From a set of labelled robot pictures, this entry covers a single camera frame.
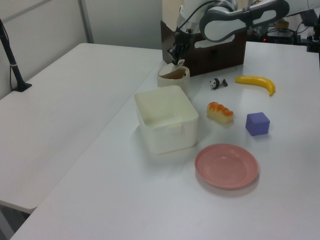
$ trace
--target banana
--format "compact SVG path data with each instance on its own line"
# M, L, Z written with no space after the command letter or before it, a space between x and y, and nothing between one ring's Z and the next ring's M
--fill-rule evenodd
M252 84L264 87L269 91L269 96L272 96L276 91L275 84L270 79L263 76L242 75L237 76L234 80L239 84Z

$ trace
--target white table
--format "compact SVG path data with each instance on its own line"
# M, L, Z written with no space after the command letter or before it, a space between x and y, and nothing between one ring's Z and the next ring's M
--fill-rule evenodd
M31 213L161 58L80 44L0 100L0 204Z
M136 92L157 86L159 64ZM269 97L238 75L272 79ZM229 83L215 91L209 80ZM113 117L12 240L314 240L320 236L320 71L318 54L302 46L248 42L244 65L191 78L199 113L195 146L151 154L133 96ZM206 116L209 102L234 111L224 126ZM249 113L264 112L268 135L245 129ZM251 152L259 177L222 190L204 183L194 161L204 147L239 145Z

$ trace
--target pink plate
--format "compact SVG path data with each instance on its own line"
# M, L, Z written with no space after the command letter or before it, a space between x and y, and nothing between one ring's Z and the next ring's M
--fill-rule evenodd
M254 156L232 144L214 144L202 149L195 159L195 169L208 184L221 189L239 189L250 184L258 174Z

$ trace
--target floor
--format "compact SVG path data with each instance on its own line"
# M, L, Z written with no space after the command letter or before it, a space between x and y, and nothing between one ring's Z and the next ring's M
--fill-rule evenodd
M0 205L0 240L9 240L30 215Z

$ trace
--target white wall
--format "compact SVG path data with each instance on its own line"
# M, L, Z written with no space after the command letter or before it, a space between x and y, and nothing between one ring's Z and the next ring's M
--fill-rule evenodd
M1 0L0 13L4 8L15 16L21 13L21 5L27 5L28 0ZM80 43L86 43L86 33L83 25L78 0L45 1L30 11L11 19L2 17L10 39L10 46L24 81L39 73L55 60ZM0 99L10 93L9 61L0 44Z
M161 49L161 0L82 0L95 44Z

